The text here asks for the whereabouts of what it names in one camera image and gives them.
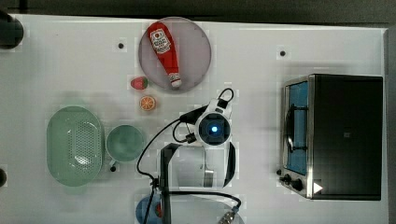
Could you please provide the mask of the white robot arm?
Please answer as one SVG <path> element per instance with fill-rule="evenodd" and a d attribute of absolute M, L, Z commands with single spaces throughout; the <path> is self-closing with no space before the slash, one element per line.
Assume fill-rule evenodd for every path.
<path fill-rule="evenodd" d="M 219 190 L 233 179 L 236 149 L 231 142 L 231 114 L 231 102 L 218 97 L 179 117 L 179 122 L 193 125 L 195 131 L 161 150 L 163 224 L 178 224 L 173 196 L 219 196 Z"/>

